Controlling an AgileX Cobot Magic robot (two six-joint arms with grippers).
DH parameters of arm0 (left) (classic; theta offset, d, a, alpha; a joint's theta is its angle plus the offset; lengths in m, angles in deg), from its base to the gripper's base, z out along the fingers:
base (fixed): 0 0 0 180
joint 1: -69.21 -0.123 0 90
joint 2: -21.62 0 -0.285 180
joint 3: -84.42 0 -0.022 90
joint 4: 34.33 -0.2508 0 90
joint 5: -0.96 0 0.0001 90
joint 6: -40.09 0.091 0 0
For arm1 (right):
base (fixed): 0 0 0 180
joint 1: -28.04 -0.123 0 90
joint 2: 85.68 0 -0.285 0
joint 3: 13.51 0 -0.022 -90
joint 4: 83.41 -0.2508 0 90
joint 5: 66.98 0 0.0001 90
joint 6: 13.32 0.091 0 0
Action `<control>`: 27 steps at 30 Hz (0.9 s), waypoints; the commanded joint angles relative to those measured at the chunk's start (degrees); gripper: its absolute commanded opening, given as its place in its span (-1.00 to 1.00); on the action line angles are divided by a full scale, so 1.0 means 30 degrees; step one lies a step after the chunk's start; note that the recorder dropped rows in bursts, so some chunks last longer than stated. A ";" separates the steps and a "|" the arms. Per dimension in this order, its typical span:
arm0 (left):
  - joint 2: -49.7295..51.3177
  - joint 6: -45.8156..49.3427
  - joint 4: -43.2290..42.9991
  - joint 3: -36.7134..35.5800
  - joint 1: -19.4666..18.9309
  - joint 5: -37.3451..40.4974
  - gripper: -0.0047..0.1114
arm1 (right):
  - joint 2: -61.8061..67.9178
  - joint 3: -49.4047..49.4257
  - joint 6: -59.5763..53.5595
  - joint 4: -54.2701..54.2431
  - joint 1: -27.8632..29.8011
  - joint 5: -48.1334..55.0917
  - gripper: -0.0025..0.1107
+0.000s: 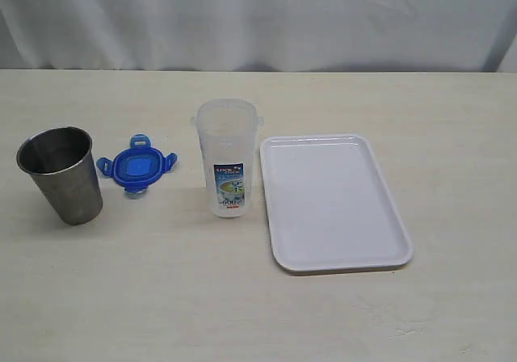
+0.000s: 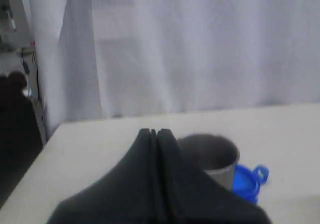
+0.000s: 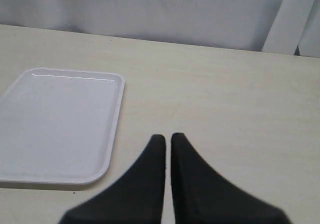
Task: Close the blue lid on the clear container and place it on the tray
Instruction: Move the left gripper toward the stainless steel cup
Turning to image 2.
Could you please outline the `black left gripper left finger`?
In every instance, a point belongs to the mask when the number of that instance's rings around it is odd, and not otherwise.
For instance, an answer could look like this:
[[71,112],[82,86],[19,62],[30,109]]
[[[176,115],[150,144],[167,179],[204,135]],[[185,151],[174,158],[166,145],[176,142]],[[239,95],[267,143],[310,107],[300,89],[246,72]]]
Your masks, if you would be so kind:
[[60,202],[49,224],[157,224],[152,151],[156,132],[141,129],[124,157],[101,179]]

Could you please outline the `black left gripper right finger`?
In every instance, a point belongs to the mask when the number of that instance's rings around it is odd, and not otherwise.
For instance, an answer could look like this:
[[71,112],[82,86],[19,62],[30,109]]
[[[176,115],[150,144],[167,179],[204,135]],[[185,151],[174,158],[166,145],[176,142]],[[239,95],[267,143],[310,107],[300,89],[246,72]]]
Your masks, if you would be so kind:
[[173,133],[157,134],[164,203],[171,224],[269,224],[265,211],[212,180],[182,155]]

